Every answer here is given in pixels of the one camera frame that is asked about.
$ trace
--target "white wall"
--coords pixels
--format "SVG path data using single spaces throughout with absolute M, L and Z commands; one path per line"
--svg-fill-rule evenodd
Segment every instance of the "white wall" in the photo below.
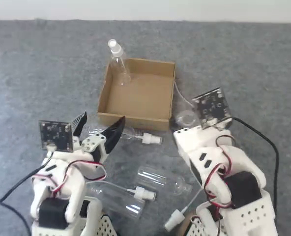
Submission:
M 291 22 L 291 0 L 0 0 L 0 20 Z

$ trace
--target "circuit board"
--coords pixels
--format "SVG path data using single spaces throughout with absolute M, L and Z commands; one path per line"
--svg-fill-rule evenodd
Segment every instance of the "circuit board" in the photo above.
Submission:
M 230 109 L 221 88 L 216 88 L 192 99 L 202 129 L 231 118 Z
M 72 128 L 70 123 L 57 121 L 39 121 L 42 148 L 55 145 L 56 151 L 73 152 Z

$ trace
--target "white spray nozzle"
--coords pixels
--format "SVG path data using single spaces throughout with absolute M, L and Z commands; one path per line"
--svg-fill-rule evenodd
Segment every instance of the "white spray nozzle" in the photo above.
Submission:
M 122 54 L 124 53 L 123 49 L 116 42 L 115 39 L 111 39 L 110 41 L 108 41 L 108 46 L 110 47 L 111 52 L 112 52 L 114 57 L 121 57 Z
M 140 200 L 150 200 L 150 201 L 154 201 L 155 200 L 155 196 L 156 196 L 156 192 L 152 192 L 149 190 L 146 190 L 142 187 L 137 186 L 136 190 L 132 190 L 132 189 L 127 189 L 128 192 L 134 193 L 134 198 L 136 199 L 140 199 Z
M 185 216 L 179 211 L 175 210 L 169 220 L 165 223 L 164 228 L 170 232 L 176 225 L 180 224 L 185 219 Z
M 149 133 L 144 133 L 142 136 L 143 144 L 162 144 L 162 137 L 155 136 Z

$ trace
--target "open cardboard box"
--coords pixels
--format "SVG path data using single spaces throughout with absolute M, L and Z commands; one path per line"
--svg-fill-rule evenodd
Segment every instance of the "open cardboard box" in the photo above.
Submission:
M 128 59 L 131 82 L 119 85 L 110 65 L 101 92 L 98 116 L 110 125 L 126 116 L 126 124 L 139 129 L 168 130 L 172 115 L 175 63 Z

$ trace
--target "transparent bottle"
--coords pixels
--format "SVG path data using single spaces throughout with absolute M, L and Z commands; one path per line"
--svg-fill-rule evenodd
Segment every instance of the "transparent bottle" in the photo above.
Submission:
M 122 47 L 111 39 L 108 46 L 112 52 L 110 67 L 113 73 L 113 80 L 119 85 L 125 85 L 131 81 L 129 68 L 127 66 L 127 56 Z
M 83 140 L 89 135 L 101 133 L 107 128 L 107 126 L 100 124 L 86 124 L 82 129 L 80 139 Z M 125 126 L 120 138 L 124 140 L 141 140 L 144 144 L 162 144 L 162 137 L 149 133 L 143 133 L 141 130 L 136 130 L 133 127 L 127 125 Z
M 174 196 L 188 194 L 192 190 L 182 176 L 151 166 L 139 167 L 136 182 L 137 185 Z
M 135 220 L 139 219 L 145 206 L 144 200 L 136 199 L 124 189 L 109 184 L 88 182 L 86 196 L 98 198 L 103 210 L 109 209 Z

